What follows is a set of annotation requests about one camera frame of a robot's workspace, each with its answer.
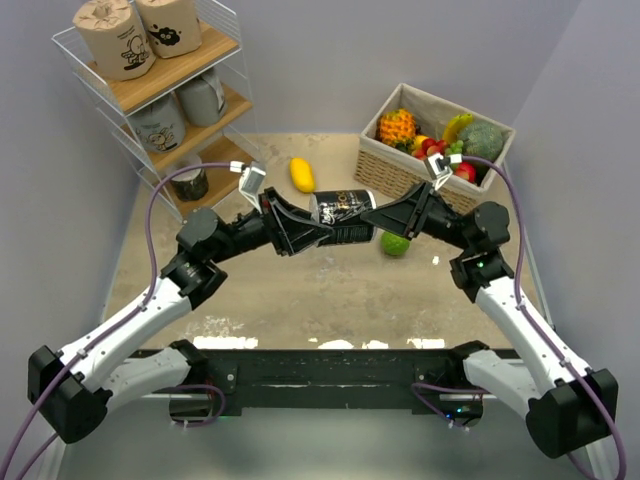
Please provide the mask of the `brown roll with black print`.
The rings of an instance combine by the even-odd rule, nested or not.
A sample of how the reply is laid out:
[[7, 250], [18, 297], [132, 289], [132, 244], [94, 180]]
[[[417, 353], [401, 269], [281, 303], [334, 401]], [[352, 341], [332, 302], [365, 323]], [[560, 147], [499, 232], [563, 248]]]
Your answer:
[[173, 58], [202, 45], [193, 0], [135, 0], [134, 3], [157, 56]]

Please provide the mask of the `white paper towel roll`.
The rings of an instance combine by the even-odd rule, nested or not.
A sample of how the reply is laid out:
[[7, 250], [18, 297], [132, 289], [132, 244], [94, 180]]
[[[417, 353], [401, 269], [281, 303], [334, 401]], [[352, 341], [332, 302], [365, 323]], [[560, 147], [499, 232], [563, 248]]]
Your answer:
[[309, 201], [314, 221], [332, 228], [333, 233], [318, 246], [371, 242], [377, 228], [360, 216], [376, 207], [373, 193], [366, 189], [315, 192]]

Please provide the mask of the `white and grey towel roll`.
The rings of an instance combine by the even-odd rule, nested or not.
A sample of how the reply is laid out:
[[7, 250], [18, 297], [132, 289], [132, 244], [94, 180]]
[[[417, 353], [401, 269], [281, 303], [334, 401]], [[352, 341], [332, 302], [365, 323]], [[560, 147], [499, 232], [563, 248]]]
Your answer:
[[[175, 195], [182, 202], [193, 202], [202, 199], [209, 191], [208, 178], [201, 168], [202, 161], [182, 161], [167, 168], [166, 174], [171, 175], [170, 185]], [[175, 174], [178, 170], [190, 166], [197, 166], [182, 174]]]

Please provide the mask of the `grey paper towel roll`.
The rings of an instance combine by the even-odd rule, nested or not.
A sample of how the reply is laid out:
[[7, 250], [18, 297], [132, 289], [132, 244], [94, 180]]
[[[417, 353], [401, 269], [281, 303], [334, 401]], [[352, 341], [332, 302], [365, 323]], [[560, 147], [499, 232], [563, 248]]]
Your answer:
[[143, 147], [150, 152], [172, 151], [183, 142], [186, 135], [185, 122], [172, 94], [154, 101], [129, 119]]

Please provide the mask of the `brown paper towel roll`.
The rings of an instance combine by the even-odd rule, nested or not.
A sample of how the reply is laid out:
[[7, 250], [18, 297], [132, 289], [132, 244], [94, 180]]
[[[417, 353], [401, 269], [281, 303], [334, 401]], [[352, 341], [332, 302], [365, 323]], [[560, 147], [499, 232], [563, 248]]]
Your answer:
[[105, 77], [126, 81], [145, 75], [155, 55], [138, 14], [128, 1], [87, 1], [73, 17]]

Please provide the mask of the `dark grey towel roll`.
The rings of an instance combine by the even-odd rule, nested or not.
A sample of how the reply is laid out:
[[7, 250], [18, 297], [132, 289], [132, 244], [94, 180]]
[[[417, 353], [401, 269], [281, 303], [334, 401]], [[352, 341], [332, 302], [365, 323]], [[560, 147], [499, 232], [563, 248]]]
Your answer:
[[214, 67], [176, 89], [188, 122], [197, 127], [216, 124], [227, 109], [222, 83]]

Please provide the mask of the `green bumpy citrus fruit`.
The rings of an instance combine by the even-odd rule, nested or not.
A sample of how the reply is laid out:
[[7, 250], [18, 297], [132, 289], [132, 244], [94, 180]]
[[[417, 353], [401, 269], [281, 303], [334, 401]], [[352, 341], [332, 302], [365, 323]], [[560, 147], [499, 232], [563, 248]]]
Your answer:
[[380, 238], [381, 248], [386, 255], [392, 257], [403, 256], [409, 249], [411, 242], [404, 237], [390, 232], [384, 232]]

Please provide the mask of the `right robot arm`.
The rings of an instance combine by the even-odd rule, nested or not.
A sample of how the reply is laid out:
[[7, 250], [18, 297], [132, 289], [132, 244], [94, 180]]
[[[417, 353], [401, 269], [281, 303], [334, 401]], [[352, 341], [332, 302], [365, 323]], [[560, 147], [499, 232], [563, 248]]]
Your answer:
[[405, 196], [362, 214], [362, 220], [412, 239], [427, 234], [460, 248], [451, 260], [455, 285], [502, 331], [520, 357], [516, 368], [481, 347], [445, 369], [459, 393], [485, 390], [523, 418], [531, 439], [549, 458], [612, 437], [618, 382], [606, 369], [593, 370], [529, 306], [519, 276], [500, 247], [509, 238], [508, 210], [484, 202], [466, 214], [450, 208], [427, 182]]

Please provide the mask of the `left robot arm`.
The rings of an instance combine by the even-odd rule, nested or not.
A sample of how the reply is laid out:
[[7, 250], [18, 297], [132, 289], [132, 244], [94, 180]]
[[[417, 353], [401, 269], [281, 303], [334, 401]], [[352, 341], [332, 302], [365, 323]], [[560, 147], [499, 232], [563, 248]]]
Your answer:
[[285, 201], [273, 188], [253, 210], [225, 222], [213, 209], [193, 210], [176, 236], [177, 252], [154, 267], [150, 285], [87, 340], [53, 351], [42, 346], [28, 360], [27, 397], [67, 444], [87, 437], [105, 419], [115, 390], [110, 374], [157, 331], [195, 310], [226, 280], [219, 263], [266, 244], [293, 256], [331, 237], [331, 226]]

